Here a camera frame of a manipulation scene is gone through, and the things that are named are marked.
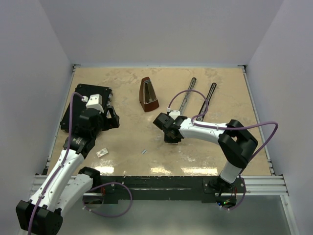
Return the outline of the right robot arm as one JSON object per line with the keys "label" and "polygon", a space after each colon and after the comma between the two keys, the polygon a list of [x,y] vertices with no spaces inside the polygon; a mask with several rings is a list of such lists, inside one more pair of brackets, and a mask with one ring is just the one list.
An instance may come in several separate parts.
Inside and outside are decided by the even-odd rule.
{"label": "right robot arm", "polygon": [[185,116],[160,113],[153,124],[163,131],[166,143],[198,139],[219,145],[227,160],[216,183],[223,192],[235,187],[236,178],[258,146],[255,137],[235,119],[228,123],[202,123]]}

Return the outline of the small white card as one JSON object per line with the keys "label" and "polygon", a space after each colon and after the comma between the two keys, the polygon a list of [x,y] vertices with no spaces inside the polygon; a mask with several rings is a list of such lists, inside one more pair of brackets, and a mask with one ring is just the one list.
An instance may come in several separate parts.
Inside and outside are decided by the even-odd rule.
{"label": "small white card", "polygon": [[96,155],[97,155],[98,158],[101,158],[101,157],[105,156],[108,153],[109,152],[108,152],[107,148],[103,148],[100,151],[96,152]]}

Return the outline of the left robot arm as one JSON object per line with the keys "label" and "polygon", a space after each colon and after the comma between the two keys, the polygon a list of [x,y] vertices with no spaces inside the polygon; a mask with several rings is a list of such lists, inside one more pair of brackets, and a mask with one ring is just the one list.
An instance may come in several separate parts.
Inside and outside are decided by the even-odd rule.
{"label": "left robot arm", "polygon": [[119,116],[113,106],[108,106],[104,112],[95,108],[81,111],[48,177],[28,201],[21,200],[17,204],[21,229],[36,235],[57,234],[65,214],[83,193],[101,188],[100,173],[91,168],[84,170],[72,183],[69,180],[95,146],[100,132],[118,127]]}

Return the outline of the grey black stapler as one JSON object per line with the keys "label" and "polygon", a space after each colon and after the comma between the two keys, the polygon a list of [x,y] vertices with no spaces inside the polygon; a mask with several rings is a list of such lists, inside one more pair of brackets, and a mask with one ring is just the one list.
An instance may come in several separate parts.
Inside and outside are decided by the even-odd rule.
{"label": "grey black stapler", "polygon": [[188,91],[185,93],[185,96],[182,100],[182,103],[180,105],[180,108],[179,108],[179,111],[180,111],[180,114],[183,115],[184,111],[185,111],[185,108],[187,106],[187,103],[188,103],[188,100],[189,100],[189,96],[190,96],[190,90],[192,90],[195,86],[195,83],[196,83],[197,79],[195,77],[193,77],[190,81],[190,84],[189,84],[189,87],[188,87]]}

